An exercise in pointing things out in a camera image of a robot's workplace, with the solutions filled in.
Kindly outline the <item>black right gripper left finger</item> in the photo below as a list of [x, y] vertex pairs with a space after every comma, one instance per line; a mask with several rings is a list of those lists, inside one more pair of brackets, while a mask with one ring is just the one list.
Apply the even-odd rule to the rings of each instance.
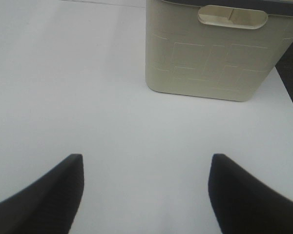
[[38, 180], [0, 202], [0, 234], [67, 234], [84, 192], [81, 154], [71, 154]]

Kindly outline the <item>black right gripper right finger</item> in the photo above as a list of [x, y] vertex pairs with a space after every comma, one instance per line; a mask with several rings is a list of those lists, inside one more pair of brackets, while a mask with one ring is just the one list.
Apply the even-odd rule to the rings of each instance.
[[208, 193], [224, 234], [293, 234], [293, 202], [224, 154], [214, 154]]

